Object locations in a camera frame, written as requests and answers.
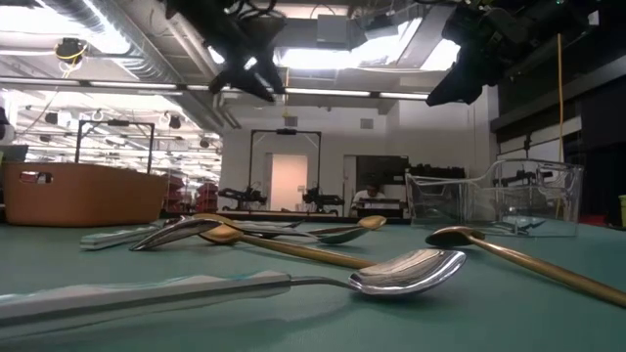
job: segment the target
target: gold spoon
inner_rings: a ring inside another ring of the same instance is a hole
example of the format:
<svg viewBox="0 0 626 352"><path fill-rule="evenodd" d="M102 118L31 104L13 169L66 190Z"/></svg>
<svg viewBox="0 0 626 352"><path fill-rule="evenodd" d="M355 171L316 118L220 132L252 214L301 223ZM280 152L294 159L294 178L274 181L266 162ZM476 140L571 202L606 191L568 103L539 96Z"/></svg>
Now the gold spoon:
<svg viewBox="0 0 626 352"><path fill-rule="evenodd" d="M221 221L224 224L236 226L235 222L233 222L231 219L216 214L197 214L194 217L200 219L217 220ZM291 243L259 239L254 236L244 235L241 231L233 229L228 225L221 225L212 229L211 231L201 233L200 237L209 242L218 244L232 244L241 241L266 249L279 251L281 253L294 255L306 259L317 260L320 262L334 264L346 268L363 269L377 264L369 260L354 258L348 255L334 253L328 250L309 248L303 245Z"/></svg>
<svg viewBox="0 0 626 352"><path fill-rule="evenodd" d="M484 241L484 239L485 235L477 230L455 226L436 231L426 238L426 243L439 247L476 244L501 258L507 259L528 270L532 270L535 273L547 276L548 278L594 295L607 302L626 307L626 292L591 280L541 259L533 258L518 251Z"/></svg>
<svg viewBox="0 0 626 352"><path fill-rule="evenodd" d="M335 227L335 228L330 228L330 229L319 229L319 230L313 230L313 231L307 231L307 232L313 235L325 235L325 234L336 234L336 233L356 230L360 228L365 228L365 229L374 231L374 230L381 228L382 225L384 225L386 222L387 222L387 219L384 216L372 215L372 216L364 217L363 219L359 220L356 226L341 226L341 227Z"/></svg>

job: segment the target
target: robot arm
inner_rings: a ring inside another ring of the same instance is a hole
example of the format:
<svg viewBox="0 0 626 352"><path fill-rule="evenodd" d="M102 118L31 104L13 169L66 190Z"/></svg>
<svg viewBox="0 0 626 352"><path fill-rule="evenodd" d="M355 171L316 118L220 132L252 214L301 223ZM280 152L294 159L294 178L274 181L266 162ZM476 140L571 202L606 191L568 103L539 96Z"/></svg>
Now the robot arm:
<svg viewBox="0 0 626 352"><path fill-rule="evenodd" d="M461 46L457 61L426 103L473 103L482 86L522 74L548 59L556 38L589 30L595 0L472 0L459 2L442 36Z"/></svg>

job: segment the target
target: white wall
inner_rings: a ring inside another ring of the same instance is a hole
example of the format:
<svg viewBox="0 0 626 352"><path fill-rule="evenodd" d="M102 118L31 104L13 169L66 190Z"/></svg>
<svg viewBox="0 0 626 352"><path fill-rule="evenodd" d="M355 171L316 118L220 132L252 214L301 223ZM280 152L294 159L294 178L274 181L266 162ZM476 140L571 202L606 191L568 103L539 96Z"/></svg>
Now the white wall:
<svg viewBox="0 0 626 352"><path fill-rule="evenodd" d="M247 185L250 130L284 128L283 111L282 107L231 109L245 129L224 134L220 188L241 190ZM322 132L320 186L325 194L341 195L344 155L385 155L386 116L378 115L377 110L333 108L327 111L298 107L289 108L289 114L298 116L298 130ZM361 118L372 118L374 129L361 130ZM315 186L317 149L303 136L266 134L253 149L252 182L263 182L265 154L306 154L309 159L307 187ZM318 143L315 136L311 136L311 140ZM263 183L261 190L268 186ZM233 204L221 198L219 207L224 205Z"/></svg>
<svg viewBox="0 0 626 352"><path fill-rule="evenodd" d="M387 117L386 150L407 155L414 165L459 166L471 177L480 176L496 158L495 136L489 130L496 116L493 88L485 88L471 106L401 101Z"/></svg>
<svg viewBox="0 0 626 352"><path fill-rule="evenodd" d="M496 159L495 136L489 121L497 116L495 89L485 89L471 106L448 104L428 107L424 102L403 101L389 115L375 109L289 108L298 116L298 130L322 132L320 186L325 194L341 195L345 155L407 155L412 164L464 167L469 176L480 176ZM226 132L220 188L243 189L247 185L251 129L284 128L284 108L232 108L245 129ZM374 120L373 130L360 129L361 118ZM264 157L272 154L306 154L308 185L317 181L317 149L303 136L267 134L253 150L252 182L263 182ZM269 185L263 184L261 190ZM232 205L220 199L219 206Z"/></svg>

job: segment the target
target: spoon handle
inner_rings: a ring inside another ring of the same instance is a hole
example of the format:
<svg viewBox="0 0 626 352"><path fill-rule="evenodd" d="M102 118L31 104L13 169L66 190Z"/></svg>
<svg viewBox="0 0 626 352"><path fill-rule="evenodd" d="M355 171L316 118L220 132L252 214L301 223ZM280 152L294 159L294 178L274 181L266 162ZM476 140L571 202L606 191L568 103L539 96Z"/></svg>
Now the spoon handle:
<svg viewBox="0 0 626 352"><path fill-rule="evenodd" d="M548 263L541 259L533 258L526 254L505 248L493 243L479 240L472 236L468 237L471 242L479 247L520 265L535 273L547 276L560 283L566 284L583 292L594 295L597 298L611 302L621 307L626 307L626 292L607 286L582 275L563 269L560 266Z"/></svg>
<svg viewBox="0 0 626 352"><path fill-rule="evenodd" d="M346 268L363 269L378 264L369 260L354 258L351 256L334 253L328 250L309 248L303 245L291 243L263 240L249 235L243 235L241 237L241 241L254 244L256 246L260 246L266 249L276 250L281 253L294 255L306 259L317 260L320 262L334 264Z"/></svg>
<svg viewBox="0 0 626 352"><path fill-rule="evenodd" d="M311 230L311 231L307 231L309 234L312 235L326 235L326 234L336 234L336 233L341 233L341 232L346 232L346 231L351 231L351 230L356 230L356 229L360 229L361 226L360 225L355 225L355 226L341 226L341 227L336 227L336 228L330 228L330 229L318 229L318 230Z"/></svg>

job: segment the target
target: yellow cable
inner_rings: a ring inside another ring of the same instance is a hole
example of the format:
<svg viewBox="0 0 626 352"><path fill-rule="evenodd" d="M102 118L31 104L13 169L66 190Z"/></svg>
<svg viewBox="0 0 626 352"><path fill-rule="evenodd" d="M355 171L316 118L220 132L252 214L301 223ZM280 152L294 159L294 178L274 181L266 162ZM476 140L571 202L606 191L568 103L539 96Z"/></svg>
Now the yellow cable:
<svg viewBox="0 0 626 352"><path fill-rule="evenodd" d="M287 71L285 74L285 88L290 86L290 68L287 67ZM288 94L285 95L285 108L283 109L283 118L287 118L290 113L288 111L288 103L290 101L290 96Z"/></svg>
<svg viewBox="0 0 626 352"><path fill-rule="evenodd" d="M59 47L59 44L57 44L57 45L55 46L55 53L57 52L57 48L58 48L58 47ZM78 52L78 53L76 53L76 54L74 54L74 55L70 55L70 56L68 56L68 57L62 57L62 56L57 55L57 58L59 58L60 60L71 60L71 59L76 59L76 58L78 58L79 56L83 55L83 54L85 53L85 51L86 51L86 50L87 50L87 46L85 45L85 46L82 48L82 50L81 50L80 52Z"/></svg>
<svg viewBox="0 0 626 352"><path fill-rule="evenodd" d="M559 162L562 162L563 158L563 121L565 116L565 106L563 104L563 53L562 53L562 40L560 33L557 35L557 52L559 62ZM560 212L560 198L557 201L557 214L556 218L559 219Z"/></svg>

